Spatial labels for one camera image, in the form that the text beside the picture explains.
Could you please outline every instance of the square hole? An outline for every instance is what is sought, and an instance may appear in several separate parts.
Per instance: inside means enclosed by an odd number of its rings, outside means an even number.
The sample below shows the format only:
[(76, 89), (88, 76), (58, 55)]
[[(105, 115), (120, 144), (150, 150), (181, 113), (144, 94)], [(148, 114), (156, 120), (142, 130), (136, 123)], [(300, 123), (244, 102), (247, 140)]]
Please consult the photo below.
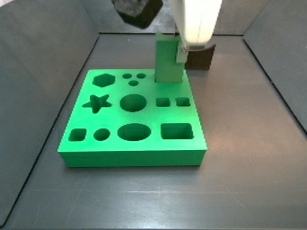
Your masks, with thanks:
[(85, 139), (86, 130), (84, 128), (74, 128), (69, 134), (69, 141), (82, 141)]
[(189, 99), (186, 97), (177, 97), (176, 98), (176, 105), (178, 107), (188, 107), (188, 106), (190, 106)]
[(193, 139), (192, 126), (188, 123), (169, 123), (160, 125), (162, 139)]
[(157, 107), (169, 107), (170, 106), (169, 98), (157, 98), (156, 99), (156, 106)]

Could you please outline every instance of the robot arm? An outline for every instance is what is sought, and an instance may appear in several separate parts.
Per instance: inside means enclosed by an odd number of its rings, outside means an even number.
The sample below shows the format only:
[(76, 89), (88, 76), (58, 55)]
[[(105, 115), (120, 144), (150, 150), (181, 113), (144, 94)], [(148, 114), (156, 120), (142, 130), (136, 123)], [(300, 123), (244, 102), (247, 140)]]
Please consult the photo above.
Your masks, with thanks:
[(220, 4), (221, 0), (169, 0), (182, 45), (190, 51), (203, 49), (211, 39)]

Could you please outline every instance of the green foam block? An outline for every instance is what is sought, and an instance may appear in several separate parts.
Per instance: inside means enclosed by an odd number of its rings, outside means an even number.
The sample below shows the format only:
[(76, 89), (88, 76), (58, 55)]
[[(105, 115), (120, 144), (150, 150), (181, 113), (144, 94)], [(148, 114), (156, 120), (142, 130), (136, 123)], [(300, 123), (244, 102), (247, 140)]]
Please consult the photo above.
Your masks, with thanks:
[(185, 73), (89, 70), (57, 149), (68, 167), (200, 165), (207, 143)]
[(182, 81), (184, 63), (176, 62), (180, 36), (156, 34), (156, 67), (157, 83), (180, 83)]

